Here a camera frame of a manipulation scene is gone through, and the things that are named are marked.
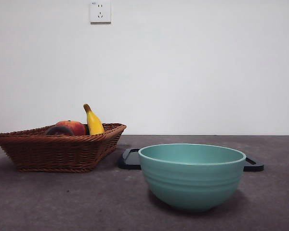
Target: black tray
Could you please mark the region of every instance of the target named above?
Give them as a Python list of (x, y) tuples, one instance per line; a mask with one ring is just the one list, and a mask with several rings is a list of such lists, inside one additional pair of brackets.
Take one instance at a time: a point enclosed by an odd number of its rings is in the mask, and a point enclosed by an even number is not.
[[(118, 167), (122, 169), (141, 169), (139, 162), (138, 150), (140, 148), (126, 149), (118, 160)], [(258, 172), (264, 170), (264, 164), (260, 161), (246, 155), (243, 171)]]

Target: white wall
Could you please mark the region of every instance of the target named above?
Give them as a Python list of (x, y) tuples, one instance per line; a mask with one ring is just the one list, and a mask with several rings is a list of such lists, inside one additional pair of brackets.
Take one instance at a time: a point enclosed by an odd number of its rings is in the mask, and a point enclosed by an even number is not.
[(289, 135), (289, 0), (0, 0), (0, 132)]

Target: basket rim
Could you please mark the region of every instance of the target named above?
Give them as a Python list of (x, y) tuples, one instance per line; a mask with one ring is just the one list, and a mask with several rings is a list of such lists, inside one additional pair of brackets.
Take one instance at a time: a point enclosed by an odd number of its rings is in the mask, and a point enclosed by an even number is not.
[(15, 134), (18, 132), (23, 132), (23, 133), (29, 133), (33, 132), (36, 130), (42, 130), (42, 129), (47, 129), (53, 125), (48, 125), (44, 126), (41, 128), (33, 128), (33, 129), (27, 129), (27, 130), (21, 130), (21, 131), (13, 131), (13, 132), (5, 132), (5, 133), (0, 133), (0, 138), (35, 138), (35, 139), (48, 139), (48, 140), (57, 140), (57, 139), (65, 139), (65, 140), (95, 140), (101, 137), (108, 137), (109, 135), (112, 136), (112, 133), (114, 132), (120, 132), (126, 128), (126, 125), (121, 124), (121, 123), (103, 123), (103, 125), (117, 125), (117, 127), (112, 128), (110, 130), (107, 130), (103, 133), (95, 134), (95, 135), (82, 135), (82, 136), (68, 136), (68, 135), (29, 135), (29, 134)]

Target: wicker basket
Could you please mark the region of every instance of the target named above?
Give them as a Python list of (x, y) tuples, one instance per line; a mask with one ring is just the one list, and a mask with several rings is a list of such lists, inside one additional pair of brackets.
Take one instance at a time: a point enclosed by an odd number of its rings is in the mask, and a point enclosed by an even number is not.
[(53, 125), (0, 133), (0, 147), (19, 171), (90, 172), (116, 149), (123, 124), (103, 124), (105, 132), (86, 136), (46, 136)]

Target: bowl rim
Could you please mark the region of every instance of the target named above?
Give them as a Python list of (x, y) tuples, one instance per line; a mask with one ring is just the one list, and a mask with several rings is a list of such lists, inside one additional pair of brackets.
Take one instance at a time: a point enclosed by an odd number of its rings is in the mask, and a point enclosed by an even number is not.
[[(240, 158), (238, 160), (235, 160), (235, 161), (220, 162), (220, 163), (184, 163), (184, 162), (176, 162), (176, 161), (169, 161), (169, 160), (160, 160), (160, 159), (156, 159), (156, 158), (152, 158), (152, 157), (146, 156), (146, 155), (141, 153), (144, 149), (147, 149), (147, 148), (151, 148), (151, 147), (155, 147), (155, 146), (167, 146), (167, 145), (168, 146), (169, 145), (196, 145), (196, 146), (210, 146), (210, 147), (223, 148), (223, 149), (228, 149), (228, 150), (232, 150), (232, 151), (235, 151), (237, 153), (240, 153), (242, 155), (242, 158)], [(191, 166), (229, 165), (229, 164), (235, 164), (235, 163), (242, 162), (242, 161), (244, 161), (247, 158), (246, 155), (243, 152), (241, 152), (241, 151), (239, 151), (237, 149), (223, 147), (223, 146), (218, 146), (218, 145), (211, 145), (211, 144), (201, 144), (201, 143), (163, 143), (163, 144), (154, 144), (154, 145), (149, 145), (149, 146), (146, 146), (146, 147), (143, 147), (143, 148), (139, 149), (138, 154), (141, 157), (143, 157), (143, 158), (146, 158), (146, 159), (149, 159), (149, 160), (154, 160), (154, 161), (157, 161), (157, 162), (176, 164), (176, 165), (191, 165)]]

